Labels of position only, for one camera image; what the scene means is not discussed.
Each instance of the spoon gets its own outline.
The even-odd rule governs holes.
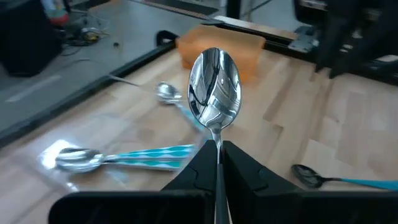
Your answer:
[[[315,170],[300,164],[292,165],[292,172],[293,175],[296,176],[299,181],[301,181],[301,183],[311,189],[318,189],[328,181],[340,181],[379,189],[398,190],[398,180],[358,180],[337,177],[322,177]]]
[[[241,89],[238,69],[227,52],[210,48],[198,56],[190,72],[188,102],[194,117],[209,129],[217,145],[216,223],[229,223],[221,130],[239,112]]]
[[[180,109],[180,111],[188,118],[199,131],[203,131],[204,127],[192,116],[192,113],[181,105],[182,95],[172,85],[166,82],[160,82],[156,86],[157,96],[160,102],[165,104],[173,104]]]
[[[192,151],[193,145],[185,145],[105,156],[97,149],[66,148],[59,152],[55,162],[59,168],[69,172],[90,172],[101,164],[176,170],[179,169],[181,160],[187,158]]]

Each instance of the wooden table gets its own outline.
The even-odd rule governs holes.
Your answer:
[[[252,29],[269,27],[219,17]],[[329,80],[313,65],[264,50],[255,80],[243,85],[243,103],[223,130],[261,164],[287,180],[292,164],[322,175],[357,179],[398,179],[398,97],[395,86],[354,75]],[[3,149],[0,212],[4,223],[40,223],[51,204],[71,190],[158,190],[175,174],[102,167],[69,176],[53,167],[57,150],[94,147],[118,153],[198,142],[193,126],[173,106],[158,103],[153,91],[166,81],[186,98],[189,71],[173,50]],[[371,190],[342,183],[322,190]]]

